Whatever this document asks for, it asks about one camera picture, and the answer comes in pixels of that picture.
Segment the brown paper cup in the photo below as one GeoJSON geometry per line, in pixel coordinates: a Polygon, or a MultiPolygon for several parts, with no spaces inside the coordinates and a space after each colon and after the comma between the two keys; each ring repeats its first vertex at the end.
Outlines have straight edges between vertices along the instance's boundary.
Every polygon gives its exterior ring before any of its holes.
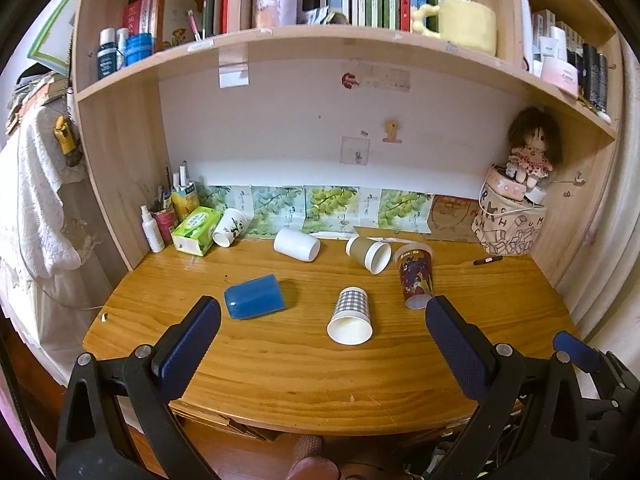
{"type": "Polygon", "coordinates": [[[348,240],[345,252],[373,275],[382,273],[392,258],[390,244],[360,235],[348,240]]]}

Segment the cartoon printed tall cup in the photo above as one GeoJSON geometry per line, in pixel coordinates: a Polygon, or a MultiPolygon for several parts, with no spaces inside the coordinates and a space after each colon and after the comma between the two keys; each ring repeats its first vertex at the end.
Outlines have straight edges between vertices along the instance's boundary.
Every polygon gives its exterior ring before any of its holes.
{"type": "Polygon", "coordinates": [[[433,251],[423,243],[408,243],[394,253],[405,306],[410,310],[425,309],[433,297],[433,251]]]}

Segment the blue plastic cup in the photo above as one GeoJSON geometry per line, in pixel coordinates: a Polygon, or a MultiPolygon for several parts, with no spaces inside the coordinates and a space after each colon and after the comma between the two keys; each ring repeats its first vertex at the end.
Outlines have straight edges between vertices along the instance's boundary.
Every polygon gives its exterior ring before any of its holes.
{"type": "Polygon", "coordinates": [[[249,320],[279,312],[285,303],[279,282],[273,274],[232,285],[224,292],[230,318],[249,320]]]}

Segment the checkered paper cup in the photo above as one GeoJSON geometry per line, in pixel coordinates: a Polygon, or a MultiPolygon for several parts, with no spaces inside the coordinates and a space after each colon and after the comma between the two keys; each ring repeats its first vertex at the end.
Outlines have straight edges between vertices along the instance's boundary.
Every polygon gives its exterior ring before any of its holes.
{"type": "Polygon", "coordinates": [[[363,289],[350,286],[338,294],[326,331],[343,346],[359,346],[372,337],[368,295],[363,289]]]}

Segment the pink pen holder cup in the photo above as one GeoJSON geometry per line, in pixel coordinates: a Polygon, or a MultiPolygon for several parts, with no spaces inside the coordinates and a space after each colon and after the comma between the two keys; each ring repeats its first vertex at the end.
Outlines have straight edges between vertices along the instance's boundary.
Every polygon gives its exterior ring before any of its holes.
{"type": "Polygon", "coordinates": [[[172,243],[172,231],[178,226],[178,220],[174,208],[169,207],[160,211],[153,211],[152,216],[156,221],[160,236],[166,245],[172,243]]]}

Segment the white cup with ink print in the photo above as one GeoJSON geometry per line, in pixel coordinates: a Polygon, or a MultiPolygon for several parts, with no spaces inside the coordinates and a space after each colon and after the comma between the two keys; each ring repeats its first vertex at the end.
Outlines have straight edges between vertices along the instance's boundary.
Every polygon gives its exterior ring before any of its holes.
{"type": "Polygon", "coordinates": [[[213,232],[214,243],[229,248],[247,229],[250,218],[243,211],[227,208],[213,232]]]}

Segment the plain white cup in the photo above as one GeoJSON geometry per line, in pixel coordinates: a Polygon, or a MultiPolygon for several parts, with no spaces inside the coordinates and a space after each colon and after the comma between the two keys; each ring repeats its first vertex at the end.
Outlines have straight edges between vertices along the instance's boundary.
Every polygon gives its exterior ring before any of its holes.
{"type": "Polygon", "coordinates": [[[303,262],[313,262],[320,252],[317,237],[290,228],[280,229],[273,240],[273,249],[281,255],[303,262]]]}

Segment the dark pen on table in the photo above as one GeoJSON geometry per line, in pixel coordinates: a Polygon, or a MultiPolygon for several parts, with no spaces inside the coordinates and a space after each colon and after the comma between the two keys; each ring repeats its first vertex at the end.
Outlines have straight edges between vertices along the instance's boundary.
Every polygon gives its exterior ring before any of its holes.
{"type": "Polygon", "coordinates": [[[503,256],[487,256],[473,261],[474,266],[482,266],[483,264],[497,262],[503,259],[503,256]]]}

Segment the letter print fabric basket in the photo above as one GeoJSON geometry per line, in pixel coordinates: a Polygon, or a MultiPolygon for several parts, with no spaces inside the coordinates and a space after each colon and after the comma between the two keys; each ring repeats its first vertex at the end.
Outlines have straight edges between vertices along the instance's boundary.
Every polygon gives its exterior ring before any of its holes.
{"type": "Polygon", "coordinates": [[[491,256],[528,255],[547,215],[545,206],[509,200],[487,183],[480,189],[478,208],[472,232],[491,256]]]}

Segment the white spray bottle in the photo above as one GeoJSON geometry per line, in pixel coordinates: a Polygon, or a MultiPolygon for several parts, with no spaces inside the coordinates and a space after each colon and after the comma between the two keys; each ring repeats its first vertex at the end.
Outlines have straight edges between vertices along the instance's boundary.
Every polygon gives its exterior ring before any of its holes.
{"type": "Polygon", "coordinates": [[[148,206],[146,205],[141,206],[141,221],[142,229],[151,248],[151,252],[153,254],[162,252],[165,248],[165,242],[162,234],[160,234],[160,228],[158,227],[152,212],[149,211],[148,206]]]}

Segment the brown cartoon drawing paper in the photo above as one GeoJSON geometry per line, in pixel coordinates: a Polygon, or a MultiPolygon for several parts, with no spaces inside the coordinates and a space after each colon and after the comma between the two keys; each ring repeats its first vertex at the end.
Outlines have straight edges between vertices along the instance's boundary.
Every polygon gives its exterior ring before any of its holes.
{"type": "Polygon", "coordinates": [[[435,195],[428,216],[428,227],[435,240],[475,243],[472,222],[478,213],[476,200],[435,195]]]}

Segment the pink round tin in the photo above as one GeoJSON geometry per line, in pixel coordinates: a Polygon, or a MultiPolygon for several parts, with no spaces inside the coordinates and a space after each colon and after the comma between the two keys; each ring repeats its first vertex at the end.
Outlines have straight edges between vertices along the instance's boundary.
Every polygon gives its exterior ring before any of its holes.
{"type": "Polygon", "coordinates": [[[504,169],[499,166],[491,166],[486,176],[486,184],[497,194],[514,202],[521,202],[527,192],[524,183],[509,178],[504,169]]]}

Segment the green tissue box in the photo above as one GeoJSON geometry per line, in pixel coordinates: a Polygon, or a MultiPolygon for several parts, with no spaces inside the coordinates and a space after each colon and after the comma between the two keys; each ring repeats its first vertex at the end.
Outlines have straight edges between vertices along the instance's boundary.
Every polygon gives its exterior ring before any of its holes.
{"type": "Polygon", "coordinates": [[[213,232],[221,219],[221,212],[198,206],[171,233],[178,252],[204,257],[214,244],[213,232]]]}

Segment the brown haired rag doll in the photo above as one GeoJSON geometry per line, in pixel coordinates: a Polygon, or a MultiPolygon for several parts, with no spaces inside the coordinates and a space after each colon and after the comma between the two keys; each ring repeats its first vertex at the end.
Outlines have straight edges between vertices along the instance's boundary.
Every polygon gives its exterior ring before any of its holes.
{"type": "Polygon", "coordinates": [[[506,176],[532,190],[563,160],[560,127],[538,107],[521,110],[508,130],[506,176]]]}

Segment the yellow box with pens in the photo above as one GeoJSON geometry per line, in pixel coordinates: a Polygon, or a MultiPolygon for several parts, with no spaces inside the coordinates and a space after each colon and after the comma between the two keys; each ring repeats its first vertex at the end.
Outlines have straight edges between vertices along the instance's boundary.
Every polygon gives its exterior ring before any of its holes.
{"type": "Polygon", "coordinates": [[[193,182],[186,186],[178,185],[171,192],[171,201],[179,222],[183,222],[191,212],[200,206],[198,190],[193,182]]]}

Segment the white lace cloth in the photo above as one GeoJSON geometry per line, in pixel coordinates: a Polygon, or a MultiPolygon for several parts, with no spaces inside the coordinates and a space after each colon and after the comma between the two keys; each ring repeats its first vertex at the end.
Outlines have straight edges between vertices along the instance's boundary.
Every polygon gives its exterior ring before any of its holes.
{"type": "Polygon", "coordinates": [[[29,110],[1,151],[1,311],[66,385],[82,340],[127,272],[85,164],[66,165],[58,103],[29,110]]]}

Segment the wooden bookshelf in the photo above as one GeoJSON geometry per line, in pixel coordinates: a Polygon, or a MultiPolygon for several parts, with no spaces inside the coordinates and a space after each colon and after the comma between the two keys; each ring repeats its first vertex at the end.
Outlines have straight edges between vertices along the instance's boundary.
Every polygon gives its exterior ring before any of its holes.
{"type": "Polygon", "coordinates": [[[523,107],[558,121],[563,160],[533,248],[552,285],[585,240],[620,132],[622,38],[594,0],[552,6],[610,60],[604,120],[524,67],[521,0],[476,0],[497,17],[495,55],[411,32],[348,25],[255,28],[227,0],[226,34],[96,74],[99,34],[128,0],[79,0],[73,77],[90,179],[127,269],[149,246],[139,210],[186,164],[210,184],[334,184],[474,197],[523,107]]]}

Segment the pink cosmetic jar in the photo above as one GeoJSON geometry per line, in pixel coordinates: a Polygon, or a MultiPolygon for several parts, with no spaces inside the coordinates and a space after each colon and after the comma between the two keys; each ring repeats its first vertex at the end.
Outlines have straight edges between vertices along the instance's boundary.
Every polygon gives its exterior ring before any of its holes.
{"type": "Polygon", "coordinates": [[[578,98],[578,71],[569,62],[546,56],[542,61],[540,78],[568,96],[572,96],[574,99],[578,98]]]}

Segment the green leaf poster strip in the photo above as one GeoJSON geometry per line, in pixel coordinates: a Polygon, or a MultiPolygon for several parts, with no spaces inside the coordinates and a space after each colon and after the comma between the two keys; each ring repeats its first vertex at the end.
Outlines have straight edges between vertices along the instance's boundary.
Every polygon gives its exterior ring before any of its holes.
{"type": "Polygon", "coordinates": [[[359,228],[428,234],[431,193],[356,186],[196,186],[201,204],[235,208],[246,235],[273,238],[284,228],[346,238],[359,228]]]}

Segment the black cosmetic bottles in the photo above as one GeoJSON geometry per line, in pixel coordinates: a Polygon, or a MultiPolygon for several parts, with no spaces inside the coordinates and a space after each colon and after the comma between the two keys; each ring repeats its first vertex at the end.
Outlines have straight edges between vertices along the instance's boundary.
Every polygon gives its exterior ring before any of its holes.
{"type": "Polygon", "coordinates": [[[577,55],[579,88],[582,98],[599,113],[606,113],[608,100],[608,59],[592,44],[582,44],[577,55]]]}

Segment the yellow toy on cloth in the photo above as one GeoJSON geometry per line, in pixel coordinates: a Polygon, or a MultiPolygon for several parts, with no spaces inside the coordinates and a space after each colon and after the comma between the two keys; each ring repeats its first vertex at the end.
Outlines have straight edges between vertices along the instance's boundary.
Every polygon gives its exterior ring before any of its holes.
{"type": "Polygon", "coordinates": [[[77,166],[82,159],[82,151],[77,143],[70,123],[64,116],[56,118],[53,134],[58,141],[58,145],[65,158],[65,163],[69,167],[77,166]]]}

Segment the large yellow mug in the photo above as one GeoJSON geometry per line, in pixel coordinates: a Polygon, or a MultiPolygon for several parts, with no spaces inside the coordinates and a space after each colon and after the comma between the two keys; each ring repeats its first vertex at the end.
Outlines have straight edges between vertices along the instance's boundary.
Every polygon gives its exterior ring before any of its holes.
{"type": "Polygon", "coordinates": [[[497,17],[484,4],[471,0],[442,0],[412,8],[410,27],[415,34],[451,42],[491,56],[497,53],[497,17]]]}

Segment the dark blue bottle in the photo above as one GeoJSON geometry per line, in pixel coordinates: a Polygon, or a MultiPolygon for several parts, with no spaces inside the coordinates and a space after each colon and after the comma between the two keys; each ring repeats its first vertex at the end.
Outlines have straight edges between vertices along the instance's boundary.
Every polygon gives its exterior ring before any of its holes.
{"type": "Polygon", "coordinates": [[[98,71],[99,80],[114,74],[117,70],[117,46],[114,28],[106,28],[100,31],[99,49],[96,52],[96,70],[98,71]]]}

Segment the blue jar on shelf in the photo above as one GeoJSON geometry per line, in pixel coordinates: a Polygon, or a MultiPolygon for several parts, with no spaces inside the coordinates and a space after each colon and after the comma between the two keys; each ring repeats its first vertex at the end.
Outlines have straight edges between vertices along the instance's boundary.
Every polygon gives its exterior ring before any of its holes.
{"type": "Polygon", "coordinates": [[[149,32],[130,36],[125,42],[125,65],[131,66],[153,54],[154,39],[149,32]]]}

